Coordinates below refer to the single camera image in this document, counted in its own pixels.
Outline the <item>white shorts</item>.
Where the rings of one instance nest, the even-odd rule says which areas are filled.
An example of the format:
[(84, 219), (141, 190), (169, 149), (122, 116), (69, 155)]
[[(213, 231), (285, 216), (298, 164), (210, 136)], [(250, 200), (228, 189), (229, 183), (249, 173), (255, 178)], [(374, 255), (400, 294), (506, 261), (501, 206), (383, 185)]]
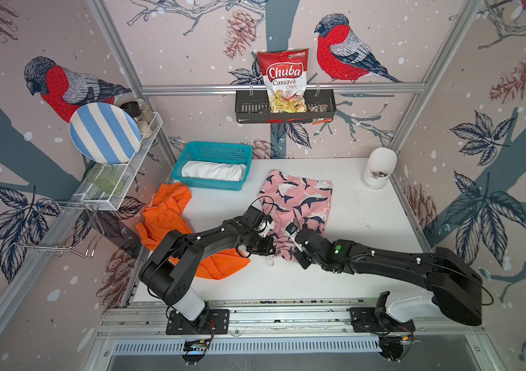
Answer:
[(208, 179), (240, 182), (244, 179), (247, 166), (218, 162), (188, 161), (181, 169), (183, 178)]

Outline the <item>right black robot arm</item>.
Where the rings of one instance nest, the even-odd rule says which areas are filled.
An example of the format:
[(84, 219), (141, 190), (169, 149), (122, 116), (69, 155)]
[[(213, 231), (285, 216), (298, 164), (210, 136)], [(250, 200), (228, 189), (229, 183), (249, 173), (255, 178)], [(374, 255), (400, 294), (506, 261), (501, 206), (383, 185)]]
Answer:
[(383, 297), (379, 309), (396, 322), (442, 314), (465, 326), (482, 324), (482, 278), (452, 251), (405, 253), (368, 247), (355, 241), (331, 242), (308, 227), (290, 223), (286, 233), (295, 244), (303, 269), (317, 264), (334, 274), (377, 275), (418, 286)]

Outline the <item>pink patterned garment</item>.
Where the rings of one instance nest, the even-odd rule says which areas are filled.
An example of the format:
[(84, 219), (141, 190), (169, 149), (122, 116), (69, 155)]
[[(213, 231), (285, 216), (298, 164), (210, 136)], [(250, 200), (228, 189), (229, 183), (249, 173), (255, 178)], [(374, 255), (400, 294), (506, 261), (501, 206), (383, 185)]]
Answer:
[(308, 227), (324, 234), (330, 215), (333, 185), (327, 180), (289, 176), (277, 169), (270, 172), (260, 191), (264, 213), (275, 227), (272, 232), (275, 256), (295, 260), (296, 247), (286, 228), (289, 224)]

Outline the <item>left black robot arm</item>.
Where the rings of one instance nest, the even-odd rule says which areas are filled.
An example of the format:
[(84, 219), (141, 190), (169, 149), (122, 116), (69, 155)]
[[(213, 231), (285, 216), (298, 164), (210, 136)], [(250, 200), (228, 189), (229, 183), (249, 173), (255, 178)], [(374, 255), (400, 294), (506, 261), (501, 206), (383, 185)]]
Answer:
[(200, 233), (169, 232), (142, 265), (139, 280), (148, 294), (176, 309), (185, 320), (204, 320), (207, 304), (191, 288), (201, 262), (225, 250), (246, 249), (252, 254), (275, 254), (272, 217), (250, 206), (247, 211)]

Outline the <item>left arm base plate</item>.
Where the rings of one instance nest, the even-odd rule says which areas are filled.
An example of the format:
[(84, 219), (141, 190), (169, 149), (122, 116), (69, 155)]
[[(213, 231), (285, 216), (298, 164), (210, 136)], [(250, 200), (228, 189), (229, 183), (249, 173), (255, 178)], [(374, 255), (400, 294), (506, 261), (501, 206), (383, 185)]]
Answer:
[(206, 309), (194, 321), (173, 310), (168, 316), (166, 335), (225, 335), (228, 333), (230, 311), (227, 309)]

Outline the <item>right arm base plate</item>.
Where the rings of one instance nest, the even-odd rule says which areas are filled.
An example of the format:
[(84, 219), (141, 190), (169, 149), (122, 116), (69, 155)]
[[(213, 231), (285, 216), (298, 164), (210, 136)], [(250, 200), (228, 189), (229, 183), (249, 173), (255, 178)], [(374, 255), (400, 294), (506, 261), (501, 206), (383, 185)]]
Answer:
[(391, 332), (415, 332), (412, 320), (398, 322), (387, 314), (375, 314), (375, 308), (358, 307), (349, 309), (350, 323), (356, 333), (389, 335)]

